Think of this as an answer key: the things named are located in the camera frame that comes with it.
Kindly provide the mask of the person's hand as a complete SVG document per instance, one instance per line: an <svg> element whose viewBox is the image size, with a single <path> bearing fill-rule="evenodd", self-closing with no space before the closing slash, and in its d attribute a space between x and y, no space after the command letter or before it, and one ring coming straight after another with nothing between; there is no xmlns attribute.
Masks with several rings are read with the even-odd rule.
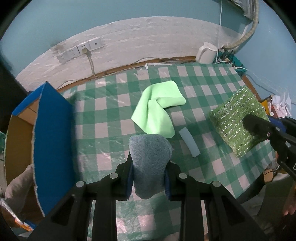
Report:
<svg viewBox="0 0 296 241"><path fill-rule="evenodd" d="M293 215L296 210L296 204L295 204L295 196L290 196L287 198L285 205L283 207L283 215Z"/></svg>

